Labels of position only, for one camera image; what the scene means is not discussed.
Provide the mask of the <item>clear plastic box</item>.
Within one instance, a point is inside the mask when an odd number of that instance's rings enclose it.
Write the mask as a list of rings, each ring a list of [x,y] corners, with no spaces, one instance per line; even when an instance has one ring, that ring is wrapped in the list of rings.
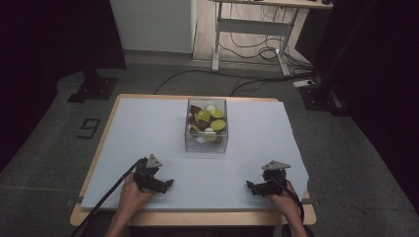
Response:
[[[214,104],[218,107],[224,108],[227,115],[227,101],[224,98],[207,98],[207,97],[190,97],[187,103],[187,113],[188,107],[190,105],[196,105],[199,107],[204,107],[208,104]],[[187,152],[208,152],[208,153],[224,153],[226,151],[228,138],[221,143],[214,144],[211,142],[199,144],[198,142],[189,140],[185,135],[185,149]]]

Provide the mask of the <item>person's left hand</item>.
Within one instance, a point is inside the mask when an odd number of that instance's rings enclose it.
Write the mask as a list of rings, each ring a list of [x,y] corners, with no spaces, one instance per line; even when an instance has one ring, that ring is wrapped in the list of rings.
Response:
[[[119,210],[136,213],[154,196],[154,192],[144,192],[133,179],[133,174],[125,178],[121,192]]]

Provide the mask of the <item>white cabinet panel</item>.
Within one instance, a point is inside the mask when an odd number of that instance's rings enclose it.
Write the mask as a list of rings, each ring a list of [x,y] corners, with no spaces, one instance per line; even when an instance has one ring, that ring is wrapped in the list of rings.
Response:
[[[123,49],[192,53],[197,0],[110,0]]]

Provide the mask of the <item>white-legged desk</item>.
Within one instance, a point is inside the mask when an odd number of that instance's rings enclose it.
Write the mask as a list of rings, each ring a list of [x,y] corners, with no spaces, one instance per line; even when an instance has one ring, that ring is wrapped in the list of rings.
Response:
[[[218,4],[215,22],[215,43],[212,52],[211,70],[219,69],[219,40],[221,33],[237,33],[247,35],[266,35],[284,37],[281,47],[277,50],[276,57],[284,76],[290,77],[291,73],[286,61],[285,52],[293,32],[293,26],[300,9],[331,10],[333,4],[329,0],[210,0]],[[223,4],[244,4],[257,6],[274,6],[294,8],[288,22],[263,22],[254,20],[238,20],[222,17]]]

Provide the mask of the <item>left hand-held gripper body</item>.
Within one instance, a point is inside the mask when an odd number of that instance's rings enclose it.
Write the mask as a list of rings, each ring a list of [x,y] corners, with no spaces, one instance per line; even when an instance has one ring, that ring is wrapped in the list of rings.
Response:
[[[162,164],[151,154],[148,158],[139,159],[135,164],[133,179],[141,189],[155,192],[158,187],[164,187],[162,181],[154,178]]]

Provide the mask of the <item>pile of mixed coffee capsules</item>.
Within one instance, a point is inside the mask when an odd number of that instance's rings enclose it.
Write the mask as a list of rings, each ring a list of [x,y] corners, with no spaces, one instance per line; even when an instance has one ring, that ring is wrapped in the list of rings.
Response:
[[[199,144],[218,144],[228,138],[227,115],[224,108],[214,104],[188,107],[186,137]]]

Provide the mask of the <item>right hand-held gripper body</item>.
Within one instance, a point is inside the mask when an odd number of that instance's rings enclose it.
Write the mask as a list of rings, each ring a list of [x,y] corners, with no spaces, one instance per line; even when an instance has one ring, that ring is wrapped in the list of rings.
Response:
[[[286,169],[289,164],[279,161],[271,161],[262,167],[265,183],[262,185],[262,196],[279,195],[287,187],[287,173]]]

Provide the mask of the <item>black stand base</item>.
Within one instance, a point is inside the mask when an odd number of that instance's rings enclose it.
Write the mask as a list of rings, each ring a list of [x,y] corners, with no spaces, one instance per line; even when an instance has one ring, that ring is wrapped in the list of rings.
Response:
[[[335,117],[348,117],[348,98],[344,90],[333,86],[325,91],[314,86],[298,89],[304,107],[308,111],[329,112]]]
[[[85,69],[82,73],[84,82],[78,91],[68,98],[68,103],[84,103],[86,100],[108,101],[111,98],[118,78],[101,77],[93,68]]]

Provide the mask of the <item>dark curtain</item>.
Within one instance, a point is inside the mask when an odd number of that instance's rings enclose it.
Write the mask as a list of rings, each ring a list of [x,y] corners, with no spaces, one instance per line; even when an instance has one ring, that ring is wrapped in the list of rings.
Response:
[[[0,171],[48,110],[59,79],[125,69],[110,0],[0,0]]]
[[[329,0],[311,9],[296,50],[344,90],[347,111],[419,213],[419,0]]]

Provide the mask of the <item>person's right hand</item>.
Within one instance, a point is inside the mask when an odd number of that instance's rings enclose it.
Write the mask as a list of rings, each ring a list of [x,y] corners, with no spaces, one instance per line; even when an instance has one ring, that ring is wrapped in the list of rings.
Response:
[[[298,206],[287,192],[283,192],[280,195],[269,195],[268,200],[274,204],[283,216],[299,217]]]

